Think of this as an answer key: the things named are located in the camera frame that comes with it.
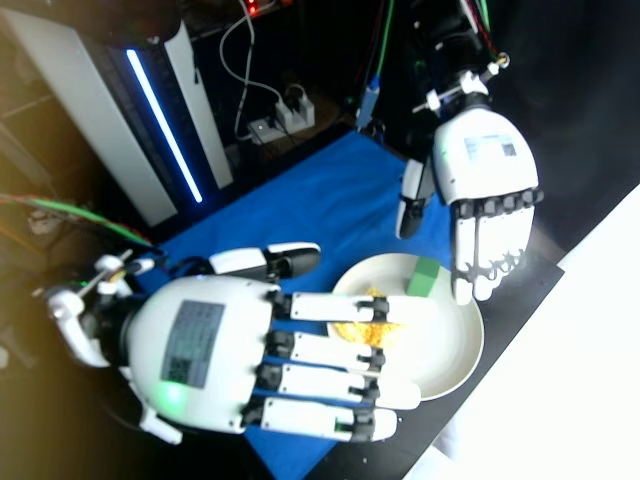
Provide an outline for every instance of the robotic hand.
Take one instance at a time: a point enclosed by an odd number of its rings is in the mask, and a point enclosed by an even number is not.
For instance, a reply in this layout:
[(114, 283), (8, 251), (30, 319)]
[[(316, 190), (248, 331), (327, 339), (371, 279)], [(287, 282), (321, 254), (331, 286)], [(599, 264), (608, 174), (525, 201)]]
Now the robotic hand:
[[(468, 6), (465, 0), (460, 3)], [(534, 206), (543, 198), (527, 142), (489, 107), (486, 83), (508, 66), (509, 58), (500, 54), (480, 74), (469, 68), (477, 58), (476, 45), (461, 38), (469, 34), (477, 40), (478, 25), (473, 15), (465, 18), (468, 31), (448, 32), (444, 40), (434, 41), (434, 52), (448, 55), (448, 64), (461, 73), (449, 77), (445, 91), (430, 90), (426, 102), (413, 109), (414, 114), (432, 111), (440, 124), (426, 160), (407, 163), (396, 226), (399, 238), (413, 235), (437, 187), (452, 210), (452, 290), (461, 305), (472, 296), (487, 300), (520, 264)]]
[[(381, 349), (271, 327), (275, 318), (405, 323), (428, 299), (286, 294), (266, 280), (304, 273), (320, 258), (317, 245), (299, 243), (214, 255), (199, 267), (206, 274), (134, 300), (123, 275), (155, 265), (128, 255), (103, 257), (83, 291), (55, 289), (47, 305), (78, 360), (119, 367), (142, 403), (143, 430), (170, 443), (181, 441), (183, 426), (242, 433), (248, 425), (375, 441), (396, 430), (390, 408), (420, 403), (417, 385), (385, 375)], [(86, 312), (92, 288), (101, 308)]]

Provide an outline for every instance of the blue mat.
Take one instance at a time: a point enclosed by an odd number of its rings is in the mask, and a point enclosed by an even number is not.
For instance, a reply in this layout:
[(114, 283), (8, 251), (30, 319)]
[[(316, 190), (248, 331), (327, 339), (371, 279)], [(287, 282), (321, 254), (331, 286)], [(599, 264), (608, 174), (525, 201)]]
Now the blue mat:
[[(413, 253), (449, 268), (449, 211), (434, 198), (420, 231), (394, 236), (404, 163), (372, 141), (350, 133), (165, 245), (174, 261), (231, 248), (309, 241), (322, 248), (311, 273), (282, 282), (286, 292), (331, 291), (351, 266), (372, 255)], [(153, 291), (167, 279), (140, 277)], [(324, 333), (319, 324), (276, 322), (283, 330)], [(246, 436), (277, 480), (303, 478), (335, 442), (249, 428)]]

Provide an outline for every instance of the green wire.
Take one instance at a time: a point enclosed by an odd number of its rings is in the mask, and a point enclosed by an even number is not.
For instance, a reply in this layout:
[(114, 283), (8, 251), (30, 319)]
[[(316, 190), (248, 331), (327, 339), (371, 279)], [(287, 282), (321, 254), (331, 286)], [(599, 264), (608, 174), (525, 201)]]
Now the green wire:
[(376, 68), (376, 75), (380, 76), (382, 73), (382, 66), (384, 65), (384, 57), (387, 53), (387, 39), (389, 38), (389, 30), (391, 29), (391, 17), (393, 17), (393, 4), (394, 0), (389, 0), (389, 9), (387, 10), (387, 21), (384, 25), (384, 35), (382, 36), (382, 47), (380, 48), (380, 58), (378, 59), (378, 68)]
[(489, 8), (487, 7), (487, 0), (480, 0), (480, 6), (482, 7), (482, 19), (487, 26), (487, 30), (491, 31), (491, 24), (489, 23)]
[(69, 205), (67, 203), (61, 203), (61, 202), (56, 202), (54, 200), (45, 200), (42, 198), (30, 198), (29, 199), (30, 202), (35, 203), (36, 205), (39, 205), (41, 207), (45, 207), (45, 208), (50, 208), (53, 210), (59, 210), (62, 212), (66, 212), (66, 213), (70, 213), (72, 215), (75, 215), (77, 217), (82, 217), (82, 218), (86, 218), (87, 220), (91, 220), (92, 222), (96, 222), (100, 225), (102, 225), (105, 228), (108, 228), (109, 230), (112, 230), (115, 233), (118, 233), (120, 235), (122, 235), (123, 237), (128, 238), (129, 240), (133, 240), (134, 242), (138, 242), (138, 243), (143, 243), (144, 245), (150, 246), (151, 244), (145, 240), (144, 238), (140, 237), (139, 235), (136, 235), (135, 233), (131, 232), (130, 230), (121, 227), (120, 225), (117, 225), (111, 221), (109, 221), (108, 219), (104, 218), (101, 215), (98, 215), (96, 213), (90, 212), (88, 210), (85, 210), (83, 208), (80, 207), (76, 207), (74, 205)]

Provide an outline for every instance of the sticker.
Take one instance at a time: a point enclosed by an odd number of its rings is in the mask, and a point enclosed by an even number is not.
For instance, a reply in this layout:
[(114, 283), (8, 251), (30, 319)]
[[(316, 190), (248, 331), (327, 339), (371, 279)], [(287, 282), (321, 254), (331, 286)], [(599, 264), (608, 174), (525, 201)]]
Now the sticker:
[(482, 161), (487, 157), (515, 157), (517, 155), (513, 140), (508, 135), (486, 135), (484, 137), (465, 138), (469, 159)]
[(171, 327), (160, 378), (204, 388), (224, 305), (185, 300)]

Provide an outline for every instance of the power strip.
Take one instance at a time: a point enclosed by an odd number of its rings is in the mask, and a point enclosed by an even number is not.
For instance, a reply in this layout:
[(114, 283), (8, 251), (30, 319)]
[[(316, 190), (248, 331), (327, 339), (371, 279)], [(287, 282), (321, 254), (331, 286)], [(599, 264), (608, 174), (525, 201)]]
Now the power strip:
[(303, 95), (300, 99), (300, 108), (297, 111), (291, 110), (284, 103), (278, 102), (276, 104), (276, 116), (278, 120), (275, 121), (275, 124), (270, 122), (268, 117), (249, 123), (253, 143), (262, 145), (273, 142), (285, 137), (287, 133), (293, 135), (313, 127), (316, 123), (315, 107), (306, 95)]

